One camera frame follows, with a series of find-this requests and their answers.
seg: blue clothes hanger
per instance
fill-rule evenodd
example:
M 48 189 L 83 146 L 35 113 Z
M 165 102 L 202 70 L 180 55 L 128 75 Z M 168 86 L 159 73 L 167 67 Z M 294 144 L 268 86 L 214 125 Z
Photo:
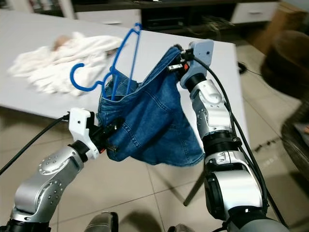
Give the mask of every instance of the blue clothes hanger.
M 112 66 L 110 67 L 110 71 L 105 75 L 105 77 L 103 78 L 103 81 L 96 81 L 92 87 L 83 87 L 83 86 L 80 86 L 79 84 L 77 84 L 74 80 L 74 73 L 75 71 L 78 69 L 78 68 L 81 68 L 84 66 L 84 63 L 78 63 L 78 64 L 75 64 L 72 69 L 71 69 L 71 72 L 70 72 L 70 80 L 73 84 L 73 86 L 81 91 L 85 91 L 85 92 L 90 92 L 92 90 L 94 90 L 97 85 L 101 85 L 102 86 L 102 95 L 104 98 L 106 98 L 106 93 L 105 93 L 105 89 L 104 89 L 104 86 L 105 86 L 105 82 L 107 80 L 107 78 L 111 75 L 114 75 L 115 76 L 115 79 L 114 79 L 114 86 L 112 88 L 112 97 L 111 97 L 111 100 L 114 100 L 115 98 L 115 94 L 116 94 L 116 90 L 118 88 L 118 84 L 119 84 L 119 81 L 118 81 L 118 75 L 119 75 L 119 71 L 116 69 L 116 63 L 117 63 L 117 60 L 118 60 L 118 57 L 123 49 L 123 47 L 125 46 L 128 38 L 130 37 L 130 35 L 132 33 L 136 33 L 137 34 L 137 40 L 136 40 L 136 45 L 135 45 L 135 52 L 134 52 L 134 57 L 133 57 L 133 62 L 132 62 L 132 67 L 131 67 L 131 72 L 130 72 L 130 78 L 129 78 L 129 81 L 128 81 L 128 84 L 127 84 L 127 88 L 126 88 L 126 95 L 129 94 L 129 90 L 130 90 L 130 86 L 131 86 L 131 81 L 132 81 L 132 75 L 133 75 L 133 71 L 134 71 L 134 67 L 135 67 L 135 61 L 136 61 L 136 56 L 137 56 L 137 51 L 138 51 L 138 47 L 139 47 L 139 42 L 140 42 L 140 32 L 141 32 L 141 24 L 140 23 L 135 23 L 134 25 L 134 28 L 131 28 L 130 31 L 127 33 L 127 35 L 125 36 L 124 40 L 122 41 L 121 45 L 119 46 L 118 50 L 117 50 L 117 53 L 116 53 L 116 56 L 115 56 L 115 59 L 112 63 Z

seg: crumpled fabric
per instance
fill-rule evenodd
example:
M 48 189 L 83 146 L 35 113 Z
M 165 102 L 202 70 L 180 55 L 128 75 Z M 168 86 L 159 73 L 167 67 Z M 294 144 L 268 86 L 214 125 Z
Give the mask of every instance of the crumpled fabric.
M 110 159 L 122 161 L 131 156 L 151 165 L 183 167 L 204 158 L 181 107 L 178 79 L 167 71 L 179 55 L 178 48 L 170 48 L 142 83 L 131 81 L 128 95 L 129 78 L 119 72 L 115 101 L 111 100 L 115 75 L 106 85 L 107 98 L 102 96 L 98 106 L 99 124 L 107 126 L 118 117 L 125 119 L 122 127 L 108 138 L 108 143 L 117 147 L 116 151 L 107 149 Z
M 85 37 L 73 32 L 72 38 L 56 51 L 43 46 L 32 52 L 20 54 L 8 72 L 15 77 L 26 78 L 40 92 L 70 93 L 81 95 L 70 81 L 70 71 L 77 63 L 83 68 L 74 73 L 76 83 L 88 87 L 107 65 L 107 52 L 117 49 L 122 39 L 114 36 Z

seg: tile floor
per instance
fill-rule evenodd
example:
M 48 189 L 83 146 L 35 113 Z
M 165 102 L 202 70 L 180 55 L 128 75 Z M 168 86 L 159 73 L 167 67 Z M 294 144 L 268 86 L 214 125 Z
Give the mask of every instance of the tile floor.
M 259 72 L 262 53 L 244 42 L 237 46 L 237 53 L 239 61 Z M 251 72 L 242 75 L 241 82 L 250 142 L 256 147 L 280 135 L 282 122 L 300 102 L 268 87 Z M 0 108 L 0 166 L 50 121 Z M 0 177 L 1 225 L 6 223 L 20 182 L 33 173 L 39 160 L 70 142 L 66 124 L 60 124 Z M 282 144 L 262 148 L 255 156 L 291 231 L 308 232 L 309 184 Z M 82 232 L 91 218 L 103 210 L 118 213 L 120 232 L 166 232 L 178 223 L 196 232 L 212 231 L 221 222 L 208 213 L 203 189 L 188 207 L 182 205 L 201 169 L 201 163 L 190 168 L 150 166 L 134 159 L 117 163 L 102 155 L 88 162 L 66 189 L 51 220 L 52 231 Z M 275 217 L 272 209 L 269 216 Z

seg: white table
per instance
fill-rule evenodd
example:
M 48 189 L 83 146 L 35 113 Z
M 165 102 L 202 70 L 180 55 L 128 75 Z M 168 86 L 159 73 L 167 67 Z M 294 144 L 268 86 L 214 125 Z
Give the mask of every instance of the white table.
M 70 35 L 73 31 L 79 31 L 86 36 L 113 35 L 123 38 L 128 29 L 41 14 L 0 10 L 0 106 L 50 118 L 61 117 L 72 107 L 97 112 L 100 87 L 79 97 L 61 93 L 40 93 L 30 86 L 26 79 L 11 77 L 7 73 L 18 54 L 53 44 L 59 35 Z M 187 48 L 194 40 L 196 39 L 143 31 L 133 79 L 141 82 L 169 47 L 180 44 Z M 131 36 L 118 60 L 118 70 L 126 75 L 131 68 L 134 47 L 135 38 Z M 247 135 L 235 45 L 215 42 L 211 68 L 225 87 L 234 115 Z M 189 93 L 178 87 L 183 111 L 199 137 Z

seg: robotic arm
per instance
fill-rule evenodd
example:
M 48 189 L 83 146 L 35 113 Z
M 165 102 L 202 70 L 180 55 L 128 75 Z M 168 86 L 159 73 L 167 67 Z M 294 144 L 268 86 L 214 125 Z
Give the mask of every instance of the robotic arm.
M 206 154 L 203 174 L 207 209 L 214 218 L 224 221 L 221 230 L 288 232 L 282 224 L 266 217 L 267 200 L 242 152 L 241 140 L 233 131 L 228 99 L 224 101 L 212 80 L 206 79 L 205 66 L 211 63 L 212 51 L 212 40 L 190 43 L 188 50 L 182 50 L 178 63 L 168 67 L 178 73 L 182 88 L 190 92 L 197 116 Z
M 70 111 L 69 129 L 74 143 L 41 161 L 36 174 L 20 185 L 15 206 L 4 232 L 48 232 L 49 221 L 70 182 L 88 159 L 96 159 L 105 148 L 116 147 L 106 141 L 124 122 L 119 118 L 109 126 L 94 125 L 94 113 L 80 108 Z

